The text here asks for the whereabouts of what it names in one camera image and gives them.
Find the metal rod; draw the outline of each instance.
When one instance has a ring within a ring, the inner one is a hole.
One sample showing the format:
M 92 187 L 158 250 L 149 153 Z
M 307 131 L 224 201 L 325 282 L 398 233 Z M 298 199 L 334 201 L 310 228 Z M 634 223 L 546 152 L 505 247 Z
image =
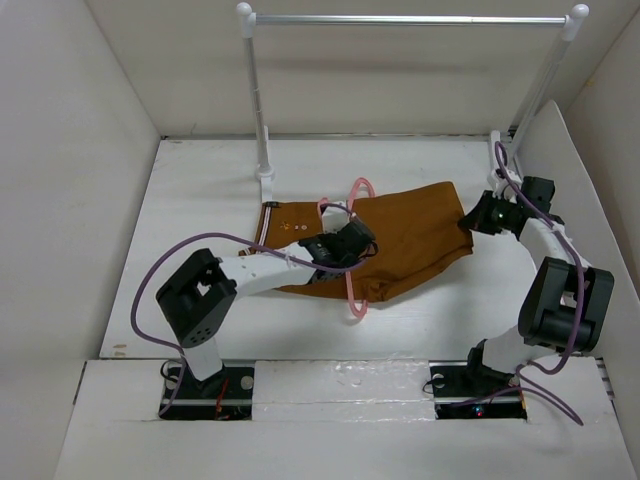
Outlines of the metal rod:
M 518 130 L 513 137 L 513 142 L 509 146 L 510 154 L 513 156 L 518 151 L 518 148 L 522 144 L 524 137 L 531 125 L 531 121 L 535 117 L 536 113 L 538 113 L 538 109 L 540 108 L 540 104 L 545 99 L 547 90 L 549 89 L 549 85 L 551 85 L 551 81 L 553 77 L 555 77 L 562 60 L 571 46 L 571 42 L 576 38 L 580 27 L 582 26 L 582 22 L 585 18 L 589 16 L 589 7 L 586 5 L 576 5 L 571 9 L 567 17 L 567 23 L 563 27 L 562 32 L 560 33 L 556 43 L 553 45 L 553 49 L 549 56 L 547 57 L 547 66 L 544 71 L 542 78 L 536 86 L 536 90 L 534 95 L 531 97 L 531 101 L 525 111 L 520 124 L 518 125 Z
M 256 25 L 563 27 L 566 22 L 566 17 L 256 15 Z
M 262 116 L 262 103 L 260 101 L 260 89 L 258 88 L 258 74 L 256 72 L 256 56 L 253 50 L 253 37 L 244 39 L 244 56 L 249 74 L 249 87 L 251 89 L 251 105 L 256 124 L 256 139 L 258 141 L 258 171 L 270 170 L 267 154 L 267 137 L 265 135 L 264 117 Z
M 571 45 L 570 42 L 560 40 L 555 46 L 554 51 L 550 55 L 546 70 L 536 87 L 536 93 L 533 95 L 533 97 L 531 97 L 529 106 L 524 112 L 522 119 L 520 120 L 520 123 L 518 125 L 518 129 L 513 136 L 513 141 L 511 142 L 511 144 L 509 144 L 511 155 L 515 154 L 520 147 L 520 144 L 522 144 L 525 133 L 529 129 L 529 126 L 533 118 L 536 116 L 536 113 L 538 113 L 540 104 L 542 103 L 549 85 L 551 85 L 551 82 L 553 81 L 553 78 L 555 77 L 556 72 L 560 67 L 560 63 L 562 63 L 562 60 L 567 53 L 569 45 Z

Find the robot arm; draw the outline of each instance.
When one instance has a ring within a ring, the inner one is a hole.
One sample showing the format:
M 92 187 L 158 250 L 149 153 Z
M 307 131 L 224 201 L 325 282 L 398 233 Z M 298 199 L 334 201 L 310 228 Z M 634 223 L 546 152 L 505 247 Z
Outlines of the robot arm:
M 325 224 L 343 225 L 337 232 L 294 242 L 277 250 L 277 256 L 216 258 L 201 249 L 158 290 L 156 300 L 203 396 L 217 391 L 224 380 L 214 336 L 235 300 L 285 285 L 333 280 L 358 264 L 370 247 L 375 249 L 373 233 L 358 218 L 349 221 L 344 212 L 329 207 L 325 213 Z
M 527 199 L 548 215 L 555 192 L 553 181 L 537 177 L 524 177 L 521 181 L 514 172 L 509 171 L 509 175 L 516 178 L 515 183 L 521 185 Z M 494 191 L 483 193 L 460 226 L 490 235 L 513 233 L 530 252 L 538 273 L 520 310 L 517 327 L 471 349 L 468 368 L 470 376 L 477 379 L 509 378 L 519 365 L 548 355 L 549 349 L 564 351 L 574 324 L 578 289 L 575 261 L 557 236 L 572 246 L 562 219 L 548 215 L 553 220 L 550 228 L 516 199 L 499 172 L 493 172 L 492 177 Z M 610 272 L 594 268 L 579 254 L 578 257 L 586 290 L 574 350 L 588 352 L 600 336 L 614 281 Z

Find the brown pants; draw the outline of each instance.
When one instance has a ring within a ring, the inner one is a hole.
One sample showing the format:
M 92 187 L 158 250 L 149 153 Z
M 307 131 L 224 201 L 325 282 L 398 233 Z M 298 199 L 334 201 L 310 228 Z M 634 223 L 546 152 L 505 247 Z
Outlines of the brown pants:
M 322 233 L 315 202 L 262 207 L 256 241 L 282 248 Z M 361 198 L 353 210 L 376 236 L 378 255 L 352 273 L 358 300 L 383 302 L 430 280 L 458 258 L 472 253 L 469 231 L 458 227 L 464 212 L 451 182 L 408 192 Z M 280 290 L 325 298 L 347 298 L 344 278 Z

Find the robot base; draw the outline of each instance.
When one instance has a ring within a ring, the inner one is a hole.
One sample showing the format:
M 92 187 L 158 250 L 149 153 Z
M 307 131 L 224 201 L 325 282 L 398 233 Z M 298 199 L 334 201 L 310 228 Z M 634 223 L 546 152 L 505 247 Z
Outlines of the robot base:
M 169 378 L 177 378 L 180 367 L 167 368 Z M 220 389 L 203 397 L 189 369 L 184 373 L 182 385 L 171 408 L 160 418 L 163 420 L 250 420 L 253 396 L 253 365 L 225 365 L 221 372 Z M 227 383 L 224 392 L 222 386 Z M 165 380 L 160 409 L 173 393 L 171 381 Z
M 431 362 L 429 369 L 431 380 L 425 385 L 425 392 L 428 388 L 429 393 L 433 394 L 438 420 L 527 418 L 527 412 L 517 391 L 495 397 L 489 402 L 458 405 L 466 400 L 485 397 L 508 388 L 508 382 L 492 378 L 472 379 L 469 377 L 465 361 Z

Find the brown garment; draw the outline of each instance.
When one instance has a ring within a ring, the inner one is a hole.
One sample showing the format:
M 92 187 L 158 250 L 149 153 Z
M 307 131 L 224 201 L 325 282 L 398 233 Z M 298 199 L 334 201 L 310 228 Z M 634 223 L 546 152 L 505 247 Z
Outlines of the brown garment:
M 270 204 L 275 206 L 262 208 L 256 241 L 260 240 L 267 210 L 268 230 L 264 245 L 268 247 L 282 248 L 322 233 L 316 202 Z M 355 201 L 353 210 L 375 234 L 380 249 L 378 255 L 352 273 L 354 296 L 358 300 L 389 300 L 432 279 L 460 257 L 472 253 L 471 233 L 458 227 L 464 212 L 451 182 L 360 198 Z M 344 277 L 280 290 L 315 297 L 347 298 Z

